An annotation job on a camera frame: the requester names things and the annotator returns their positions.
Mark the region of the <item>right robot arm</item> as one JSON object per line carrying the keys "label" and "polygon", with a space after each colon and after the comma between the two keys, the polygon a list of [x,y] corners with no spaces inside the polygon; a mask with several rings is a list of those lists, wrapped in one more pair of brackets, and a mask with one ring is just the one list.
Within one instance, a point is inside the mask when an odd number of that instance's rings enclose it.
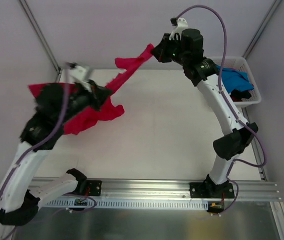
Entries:
{"label": "right robot arm", "polygon": [[193,198],[233,198],[228,180],[234,160],[250,145],[258,131],[256,123],[249,123],[223,88],[213,60],[204,56],[203,36],[197,29],[188,28],[176,37],[165,33],[151,51],[160,63],[175,62],[182,66],[185,76],[202,93],[213,110],[223,136],[213,142],[216,158],[213,168],[202,183],[190,184]]}

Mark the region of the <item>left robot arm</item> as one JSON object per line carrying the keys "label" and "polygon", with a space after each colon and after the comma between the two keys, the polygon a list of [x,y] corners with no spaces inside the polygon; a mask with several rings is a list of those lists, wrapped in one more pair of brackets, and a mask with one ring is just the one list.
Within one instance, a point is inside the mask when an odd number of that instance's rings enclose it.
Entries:
{"label": "left robot arm", "polygon": [[85,195],[87,177],[72,168],[39,188],[29,185],[39,166],[64,134],[65,124],[85,109],[100,111],[112,91],[88,80],[82,84],[46,83],[35,97],[36,112],[20,135],[15,158],[0,185],[0,223],[23,226],[47,203],[73,193]]}

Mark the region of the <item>pink t shirt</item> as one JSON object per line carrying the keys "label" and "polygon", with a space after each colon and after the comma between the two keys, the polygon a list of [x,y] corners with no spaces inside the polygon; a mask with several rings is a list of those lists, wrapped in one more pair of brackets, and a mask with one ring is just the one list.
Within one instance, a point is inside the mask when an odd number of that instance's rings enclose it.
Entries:
{"label": "pink t shirt", "polygon": [[[137,57],[132,58],[115,58],[114,62],[117,68],[123,69],[122,73],[118,73],[115,78],[106,84],[106,88],[112,91],[114,95],[119,88],[135,73],[135,71],[147,62],[151,57],[151,50],[154,49],[153,44],[148,44],[145,50]],[[31,84],[28,86],[33,97],[38,97],[45,87],[57,87],[58,90],[63,90],[64,83],[41,83]],[[85,108],[71,120],[64,124],[64,135],[78,135],[79,133],[95,126],[99,121],[112,121],[125,113],[124,107],[113,105],[111,97],[107,97],[105,103],[99,111],[93,110],[90,107]]]}

